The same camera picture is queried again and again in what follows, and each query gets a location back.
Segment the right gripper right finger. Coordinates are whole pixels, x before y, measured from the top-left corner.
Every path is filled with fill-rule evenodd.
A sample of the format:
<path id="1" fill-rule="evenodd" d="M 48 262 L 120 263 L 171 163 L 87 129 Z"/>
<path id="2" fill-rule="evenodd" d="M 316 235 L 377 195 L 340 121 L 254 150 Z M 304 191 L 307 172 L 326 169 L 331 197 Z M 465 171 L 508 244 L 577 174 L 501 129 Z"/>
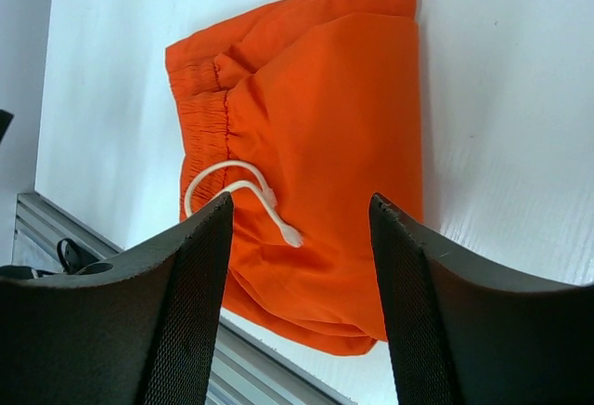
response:
<path id="1" fill-rule="evenodd" d="M 593 289 L 508 268 L 380 194 L 371 244 L 402 404 L 589 404 Z"/>

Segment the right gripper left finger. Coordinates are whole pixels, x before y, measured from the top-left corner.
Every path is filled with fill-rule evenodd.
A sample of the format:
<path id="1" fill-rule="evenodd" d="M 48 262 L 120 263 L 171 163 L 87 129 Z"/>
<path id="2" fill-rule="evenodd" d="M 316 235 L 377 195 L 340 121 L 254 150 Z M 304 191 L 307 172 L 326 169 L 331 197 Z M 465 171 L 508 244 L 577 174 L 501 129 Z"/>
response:
<path id="1" fill-rule="evenodd" d="M 222 194 L 79 272 L 1 280 L 5 404 L 201 404 L 232 241 Z"/>

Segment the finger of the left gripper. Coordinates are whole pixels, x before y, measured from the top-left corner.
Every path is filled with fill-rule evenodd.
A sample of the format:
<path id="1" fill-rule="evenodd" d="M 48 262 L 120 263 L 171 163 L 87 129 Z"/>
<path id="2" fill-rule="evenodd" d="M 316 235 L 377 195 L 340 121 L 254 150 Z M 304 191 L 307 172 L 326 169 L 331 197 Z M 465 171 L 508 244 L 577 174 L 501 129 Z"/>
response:
<path id="1" fill-rule="evenodd" d="M 8 128 L 10 127 L 14 114 L 5 110 L 0 110 L 0 142 L 3 141 Z"/>

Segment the orange shorts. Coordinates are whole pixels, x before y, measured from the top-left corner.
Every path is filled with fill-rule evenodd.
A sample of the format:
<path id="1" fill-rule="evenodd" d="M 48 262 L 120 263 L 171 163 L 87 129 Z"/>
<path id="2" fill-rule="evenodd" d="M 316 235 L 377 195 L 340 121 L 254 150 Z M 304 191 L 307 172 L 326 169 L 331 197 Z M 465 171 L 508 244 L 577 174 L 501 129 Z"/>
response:
<path id="1" fill-rule="evenodd" d="M 169 46 L 180 215 L 234 203 L 224 307 L 361 356 L 386 337 L 368 207 L 423 216 L 417 0 L 280 0 Z"/>

